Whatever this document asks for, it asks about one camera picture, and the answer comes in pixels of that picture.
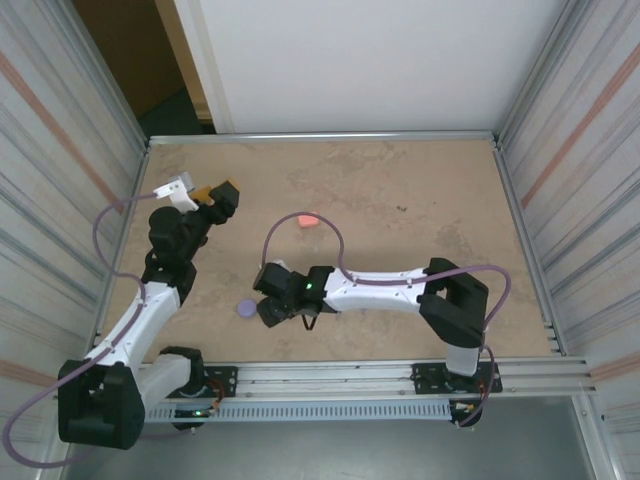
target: purple disc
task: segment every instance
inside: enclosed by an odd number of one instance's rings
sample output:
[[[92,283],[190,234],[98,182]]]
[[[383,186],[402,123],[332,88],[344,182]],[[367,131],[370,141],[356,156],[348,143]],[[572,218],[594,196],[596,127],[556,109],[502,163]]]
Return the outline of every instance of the purple disc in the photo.
[[[238,315],[243,318],[251,318],[256,314],[256,302],[250,298],[245,298],[238,303]]]

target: wire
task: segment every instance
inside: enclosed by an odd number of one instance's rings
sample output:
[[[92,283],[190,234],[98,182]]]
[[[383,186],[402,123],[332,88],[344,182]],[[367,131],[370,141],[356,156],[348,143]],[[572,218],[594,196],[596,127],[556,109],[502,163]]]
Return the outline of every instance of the wire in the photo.
[[[282,217],[280,220],[278,220],[276,223],[273,224],[273,226],[267,233],[267,236],[264,240],[264,244],[262,246],[261,265],[263,267],[267,262],[267,252],[269,251],[269,243],[271,242],[271,237],[273,237],[273,234],[275,233],[275,231],[278,229],[280,225],[282,225],[287,220],[299,217],[301,215],[317,218],[321,222],[325,223],[329,228],[331,228],[331,230],[334,231],[334,233],[338,237],[338,243],[339,243],[338,269],[347,278],[347,280],[350,280],[353,283],[358,285],[373,285],[373,286],[407,285],[408,282],[406,280],[364,280],[364,279],[354,277],[351,274],[351,272],[349,272],[344,266],[344,237],[342,236],[342,233],[340,233],[340,230],[338,229],[338,227],[331,220],[315,212],[301,211],[301,212],[290,213],[288,215],[285,215],[284,217]],[[495,306],[489,312],[489,315],[487,315],[486,318],[484,319],[484,325],[483,325],[483,335],[484,335],[487,331],[487,326],[489,325],[489,322],[491,322],[491,320],[494,319],[498,311],[502,308],[502,306],[506,302],[507,297],[509,296],[509,293],[511,292],[511,276],[509,275],[509,272],[507,272],[504,268],[499,267],[497,265],[474,265],[471,267],[453,268],[451,270],[447,270],[446,272],[436,273],[434,275],[425,275],[424,277],[420,277],[420,278],[413,278],[411,279],[411,283],[412,284],[428,283],[428,282],[433,282],[435,280],[452,277],[454,275],[460,275],[463,273],[480,272],[480,271],[498,272],[504,277],[504,290],[502,292],[502,295],[496,302]],[[489,380],[487,391],[482,396],[482,400],[480,401],[480,404],[478,405],[478,407],[474,409],[471,415],[469,415],[462,422],[460,422],[458,424],[459,426],[466,425],[469,421],[471,421],[471,419],[479,415],[479,413],[482,411],[484,406],[487,404],[487,401],[489,399],[489,394],[491,393],[491,388],[493,387],[493,377],[495,375],[495,370],[496,370],[496,361],[493,355],[493,351],[486,343],[484,343],[484,338],[483,338],[483,345],[482,347],[480,347],[480,351],[483,351],[483,350],[486,350],[489,353],[489,357],[491,358],[491,379]]]
[[[102,210],[98,214],[98,216],[93,222],[93,230],[92,230],[93,246],[96,250],[96,254],[98,255],[98,258],[100,259],[100,261],[105,265],[107,270],[111,272],[113,275],[115,275],[116,277],[131,278],[132,280],[134,280],[138,284],[138,288],[140,289],[140,298],[143,300],[147,295],[146,295],[145,285],[144,283],[142,283],[142,280],[140,279],[140,277],[134,275],[133,273],[118,272],[116,269],[114,269],[111,266],[111,264],[104,257],[102,250],[100,249],[100,245],[98,244],[98,226],[100,225],[100,221],[102,220],[102,218],[114,208],[129,204],[129,203],[134,203],[134,202],[137,202],[138,200],[146,200],[149,198],[156,198],[156,195],[154,193],[137,195],[134,197],[123,198],[121,200],[118,200],[117,202],[112,203],[111,205],[106,207],[104,210]],[[11,443],[11,429],[13,428],[13,425],[16,423],[18,418],[20,418],[22,414],[24,414],[24,412],[26,412],[29,408],[34,406],[40,400],[48,397],[49,395],[54,393],[56,390],[58,390],[60,387],[69,383],[74,378],[79,377],[80,375],[85,373],[87,370],[89,370],[91,367],[99,363],[100,360],[102,360],[104,357],[106,357],[109,354],[109,352],[112,351],[113,347],[115,347],[122,340],[122,338],[127,334],[127,332],[131,329],[135,321],[140,316],[140,313],[142,312],[143,307],[144,307],[144,301],[141,301],[138,304],[136,310],[133,312],[133,315],[131,316],[129,321],[125,324],[125,326],[120,331],[120,333],[114,337],[111,343],[112,345],[111,348],[105,348],[103,351],[98,353],[94,358],[90,359],[86,363],[83,363],[80,367],[75,369],[73,372],[69,373],[68,375],[65,375],[50,387],[45,388],[40,393],[36,394],[35,396],[27,400],[24,404],[18,407],[18,409],[9,417],[9,419],[5,423],[4,428],[2,430],[2,445],[4,446],[5,450],[7,451],[7,453],[12,459],[14,459],[18,463],[21,463],[22,465],[26,465],[27,467],[32,467],[32,468],[58,468],[58,467],[64,467],[65,465],[69,465],[71,463],[78,462],[80,460],[84,460],[91,453],[93,453],[96,447],[90,448],[86,452],[82,452],[81,454],[78,454],[73,457],[66,458],[64,460],[60,460],[57,462],[38,462],[35,460],[31,460],[27,457],[22,456],[20,453],[18,453],[18,451],[15,449],[15,447]]]

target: tan work surface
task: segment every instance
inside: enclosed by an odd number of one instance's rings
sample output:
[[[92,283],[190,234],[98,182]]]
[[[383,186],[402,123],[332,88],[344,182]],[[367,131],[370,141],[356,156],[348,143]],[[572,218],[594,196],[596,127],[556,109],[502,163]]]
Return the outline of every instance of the tan work surface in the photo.
[[[251,290],[264,237],[282,216],[313,210],[332,220],[346,242],[345,263],[359,271],[426,267],[431,257],[460,266],[494,263],[513,277],[513,291],[491,324],[487,343],[499,356],[549,355],[550,348],[491,148],[486,141],[331,142],[155,146],[142,192],[188,171],[196,188],[233,178],[240,206],[212,227],[194,263],[191,294],[147,354],[168,345],[196,347],[206,361],[378,360],[442,358],[445,345],[418,315],[352,311],[320,315],[312,332],[299,318],[272,329],[237,303]],[[150,248],[149,215],[165,201],[140,202],[120,269],[142,273]],[[335,265],[338,242],[321,225],[295,220],[273,237],[269,259],[302,273]],[[504,280],[477,275],[499,298]],[[118,280],[105,331],[131,302],[135,284]]]

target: purple cable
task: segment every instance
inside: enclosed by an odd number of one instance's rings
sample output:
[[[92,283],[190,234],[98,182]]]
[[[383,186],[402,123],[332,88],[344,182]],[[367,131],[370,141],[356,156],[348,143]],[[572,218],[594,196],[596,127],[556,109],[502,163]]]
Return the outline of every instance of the purple cable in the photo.
[[[100,245],[98,244],[98,226],[99,226],[100,221],[102,220],[102,218],[109,211],[113,210],[114,208],[119,207],[121,205],[126,205],[128,203],[137,202],[138,200],[146,200],[148,198],[156,198],[156,195],[154,193],[149,193],[149,194],[146,194],[146,195],[138,195],[138,196],[135,196],[135,197],[124,198],[122,200],[118,200],[117,202],[112,203],[107,208],[102,210],[98,214],[98,216],[96,217],[95,221],[93,222],[93,246],[94,246],[94,248],[96,250],[98,258],[107,267],[109,272],[114,274],[116,277],[131,278],[131,279],[135,280],[136,283],[138,283],[138,287],[140,288],[140,298],[145,298],[146,297],[146,290],[145,290],[145,287],[144,287],[144,283],[142,283],[142,280],[140,280],[139,277],[137,277],[136,275],[134,275],[132,273],[120,273],[120,272],[118,272],[117,270],[115,270],[109,264],[107,259],[104,258],[104,255],[102,254],[102,250],[100,250]],[[140,313],[142,312],[142,308],[143,307],[144,307],[144,302],[140,302],[140,304],[138,304],[138,307],[136,308],[135,312],[131,316],[131,319],[129,319],[129,321],[124,326],[122,331],[113,339],[112,346],[115,347],[118,344],[118,342],[120,342],[120,340],[122,340],[122,337],[124,337],[126,335],[126,333],[131,329],[131,327],[133,326],[135,321],[140,316]],[[7,420],[7,422],[4,425],[4,429],[2,430],[2,444],[3,444],[5,450],[7,451],[7,453],[9,454],[9,456],[11,458],[13,458],[16,462],[21,463],[22,465],[26,465],[27,467],[32,467],[32,468],[58,468],[58,467],[64,467],[65,465],[69,465],[71,463],[74,463],[74,462],[77,462],[77,461],[80,461],[80,460],[84,460],[85,458],[87,458],[87,456],[89,456],[91,453],[93,453],[93,451],[95,450],[95,447],[89,449],[86,452],[82,452],[81,454],[75,455],[75,456],[70,457],[70,458],[66,458],[64,460],[60,460],[58,462],[37,462],[35,460],[31,460],[29,458],[26,458],[26,457],[22,456],[14,448],[13,444],[11,443],[11,429],[13,428],[13,425],[16,423],[18,418],[20,418],[20,416],[24,412],[26,412],[29,408],[34,406],[40,400],[46,398],[48,395],[50,395],[53,392],[55,392],[58,388],[62,387],[63,385],[65,385],[67,383],[69,383],[74,378],[82,375],[84,372],[89,370],[91,367],[96,365],[100,360],[102,360],[104,357],[106,357],[109,354],[110,351],[111,351],[111,349],[105,348],[102,352],[100,352],[94,358],[89,360],[87,363],[82,364],[82,366],[78,367],[76,370],[74,370],[73,372],[69,373],[68,375],[62,377],[56,383],[54,383],[50,387],[45,388],[42,392],[40,392],[37,395],[33,396],[32,398],[27,400],[23,405],[18,407],[18,409],[13,413],[13,415],[11,415],[9,417],[9,419]]]
[[[339,243],[338,269],[340,270],[340,272],[342,272],[342,274],[348,280],[352,281],[355,284],[360,284],[360,285],[380,285],[380,286],[387,286],[387,287],[396,286],[396,285],[398,286],[407,285],[406,280],[362,280],[359,278],[354,278],[353,275],[351,275],[351,273],[344,266],[344,237],[342,236],[342,233],[340,233],[340,230],[338,230],[338,227],[336,227],[336,225],[331,220],[314,212],[303,211],[303,212],[290,213],[289,215],[285,215],[284,217],[282,217],[280,220],[278,220],[276,223],[273,224],[273,226],[269,230],[269,233],[267,233],[267,237],[265,238],[264,245],[262,247],[262,266],[264,266],[265,263],[267,262],[267,251],[269,250],[269,242],[271,241],[271,237],[275,233],[276,229],[287,220],[299,217],[300,215],[307,215],[310,217],[317,218],[318,220],[320,220],[321,222],[329,226],[329,228],[331,228],[331,230],[335,232],[336,236],[338,237],[338,243]],[[479,271],[498,272],[502,274],[505,282],[502,295],[498,299],[498,302],[495,304],[495,306],[489,312],[489,315],[487,315],[487,317],[484,319],[484,331],[486,332],[489,322],[493,320],[493,318],[496,316],[498,311],[502,308],[502,306],[504,305],[504,302],[506,302],[507,297],[509,296],[509,293],[511,292],[511,276],[509,275],[509,272],[507,272],[504,268],[499,267],[497,265],[474,265],[471,267],[454,268],[451,270],[447,270],[446,272],[436,273],[434,275],[425,275],[424,277],[420,277],[420,278],[414,278],[411,280],[411,282],[412,284],[428,283],[435,280],[452,277],[454,275],[479,272]],[[489,386],[487,387],[487,392],[482,397],[482,401],[480,402],[480,405],[478,405],[478,408],[476,408],[471,415],[465,418],[464,421],[460,422],[458,424],[459,426],[466,425],[471,419],[473,419],[476,415],[478,415],[482,411],[482,409],[487,403],[487,400],[489,399],[489,394],[491,393],[491,389],[493,387],[493,376],[496,370],[496,360],[493,355],[493,351],[488,345],[486,344],[482,345],[481,350],[486,350],[487,352],[489,352],[489,357],[491,358],[491,379],[489,380]]]

